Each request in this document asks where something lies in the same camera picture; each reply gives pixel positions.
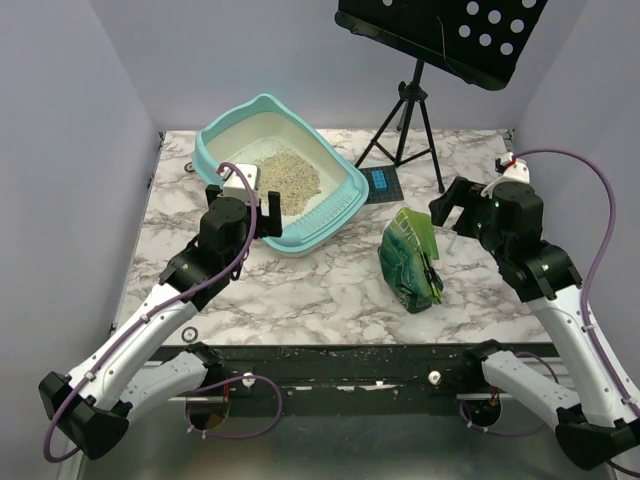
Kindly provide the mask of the green litter bag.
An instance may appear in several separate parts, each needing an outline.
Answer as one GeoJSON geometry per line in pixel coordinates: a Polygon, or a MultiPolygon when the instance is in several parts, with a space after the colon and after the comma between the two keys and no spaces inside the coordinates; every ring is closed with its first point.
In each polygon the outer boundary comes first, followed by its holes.
{"type": "MultiPolygon", "coordinates": [[[[403,207],[383,232],[378,258],[384,281],[410,314],[439,305],[433,302],[425,277],[423,253],[428,254],[435,269],[439,251],[431,217],[403,207]]],[[[442,302],[444,285],[438,278],[442,302]]]]}

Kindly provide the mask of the clear plastic scoop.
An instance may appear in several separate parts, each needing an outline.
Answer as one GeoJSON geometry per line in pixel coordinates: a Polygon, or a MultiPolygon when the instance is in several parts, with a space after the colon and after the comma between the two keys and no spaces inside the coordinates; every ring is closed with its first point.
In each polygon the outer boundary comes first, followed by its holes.
{"type": "Polygon", "coordinates": [[[458,234],[447,226],[435,226],[434,232],[440,257],[443,258],[445,255],[453,255],[456,244],[458,243],[458,234]]]}

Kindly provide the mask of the black bag clip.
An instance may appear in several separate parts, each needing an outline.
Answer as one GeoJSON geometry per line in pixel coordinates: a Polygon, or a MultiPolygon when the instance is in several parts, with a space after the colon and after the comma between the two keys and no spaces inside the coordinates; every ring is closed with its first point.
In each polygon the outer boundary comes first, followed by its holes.
{"type": "Polygon", "coordinates": [[[423,253],[422,254],[422,258],[424,260],[424,272],[425,272],[425,277],[427,280],[427,283],[429,285],[430,291],[431,291],[431,295],[433,297],[433,302],[435,304],[440,304],[441,303],[441,288],[439,285],[439,278],[438,275],[435,271],[435,269],[432,266],[432,263],[430,261],[430,258],[428,256],[427,253],[423,253]]]}

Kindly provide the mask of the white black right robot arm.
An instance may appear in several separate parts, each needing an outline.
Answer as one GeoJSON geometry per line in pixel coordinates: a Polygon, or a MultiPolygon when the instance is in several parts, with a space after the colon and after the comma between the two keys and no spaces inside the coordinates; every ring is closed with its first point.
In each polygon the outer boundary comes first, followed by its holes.
{"type": "Polygon", "coordinates": [[[574,465],[592,470],[638,446],[639,418],[631,403],[639,391],[596,321],[585,320],[585,286],[570,256],[543,239],[544,204],[534,188],[514,181],[498,183],[488,195],[484,188],[455,178],[430,202],[432,222],[441,226],[452,208],[461,208],[454,231],[491,254],[500,276],[546,330],[574,387],[539,374],[495,340],[466,349],[442,379],[461,393],[491,386],[511,395],[554,431],[574,465]]]}

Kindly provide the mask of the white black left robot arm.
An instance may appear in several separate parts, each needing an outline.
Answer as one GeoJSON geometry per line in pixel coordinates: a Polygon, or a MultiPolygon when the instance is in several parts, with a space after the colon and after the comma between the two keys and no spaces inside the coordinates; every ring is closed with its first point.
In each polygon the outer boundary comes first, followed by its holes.
{"type": "Polygon", "coordinates": [[[66,374],[48,373],[38,391],[50,424],[43,455],[50,463],[69,459],[51,451],[60,430],[76,452],[90,459],[108,453],[141,415],[180,394],[209,395],[229,402],[229,386],[247,386],[259,376],[232,377],[218,351],[194,343],[151,370],[145,363],[164,341],[238,279],[251,242],[282,233],[280,195],[268,195],[268,212],[254,192],[242,200],[221,188],[206,189],[208,209],[198,234],[173,256],[139,310],[95,353],[66,374]]]}

